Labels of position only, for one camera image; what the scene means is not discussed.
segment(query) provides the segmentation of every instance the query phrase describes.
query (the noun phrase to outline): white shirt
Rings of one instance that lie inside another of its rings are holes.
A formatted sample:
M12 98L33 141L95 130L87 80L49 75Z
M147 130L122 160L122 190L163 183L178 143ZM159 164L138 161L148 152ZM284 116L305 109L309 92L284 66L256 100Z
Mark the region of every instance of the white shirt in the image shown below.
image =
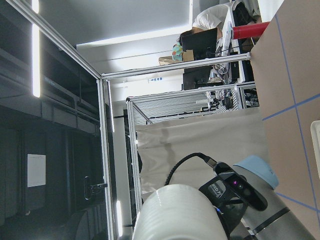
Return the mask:
M236 1L232 1L231 3L224 3L224 4L219 4L219 5L209 7L208 9L199 13L198 16L196 16L194 23L192 24L192 27L202 29L205 31L214 29L216 27L219 27L220 29L222 29L225 24L229 7L231 7L232 11L234 11L240 2L245 2L245 1L236 0ZM254 11L252 9L248 9L248 7L251 8L251 6L248 6L247 4L245 4L245 6L249 14L252 16L253 15L252 13Z

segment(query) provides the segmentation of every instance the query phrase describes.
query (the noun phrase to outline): black latch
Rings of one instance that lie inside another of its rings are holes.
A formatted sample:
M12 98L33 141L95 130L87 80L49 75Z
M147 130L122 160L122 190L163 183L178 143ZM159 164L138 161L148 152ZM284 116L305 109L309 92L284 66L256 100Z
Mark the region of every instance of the black latch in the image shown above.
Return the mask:
M100 193L101 189L104 189L107 186L108 186L107 183L91 185L90 177L89 176L84 177L84 198L86 200L91 199L92 195Z

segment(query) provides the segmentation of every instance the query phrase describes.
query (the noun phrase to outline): black monitor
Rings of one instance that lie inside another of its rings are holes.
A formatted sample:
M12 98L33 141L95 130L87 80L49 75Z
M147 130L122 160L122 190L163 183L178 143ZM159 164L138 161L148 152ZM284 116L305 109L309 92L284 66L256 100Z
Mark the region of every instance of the black monitor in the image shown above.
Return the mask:
M182 49L193 50L194 60L214 58L217 45L217 28L183 36Z

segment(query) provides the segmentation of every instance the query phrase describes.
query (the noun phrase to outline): red cylinder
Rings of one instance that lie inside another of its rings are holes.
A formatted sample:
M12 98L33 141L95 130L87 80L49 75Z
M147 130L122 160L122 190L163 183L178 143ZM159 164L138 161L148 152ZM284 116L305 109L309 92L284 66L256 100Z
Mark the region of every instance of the red cylinder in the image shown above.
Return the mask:
M244 26L234 26L233 39L247 39L261 36L269 25L269 21Z

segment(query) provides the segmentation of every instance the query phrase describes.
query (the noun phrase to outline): white curtain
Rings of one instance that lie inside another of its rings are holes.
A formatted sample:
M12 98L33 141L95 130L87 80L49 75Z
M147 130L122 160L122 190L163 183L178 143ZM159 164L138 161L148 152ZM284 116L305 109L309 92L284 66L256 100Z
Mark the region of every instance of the white curtain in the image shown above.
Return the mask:
M201 152L230 166L250 155L269 161L259 107L141 125L136 130L144 199L162 187L172 167L191 153ZM170 183L198 189L212 178L212 168L193 157L175 171Z

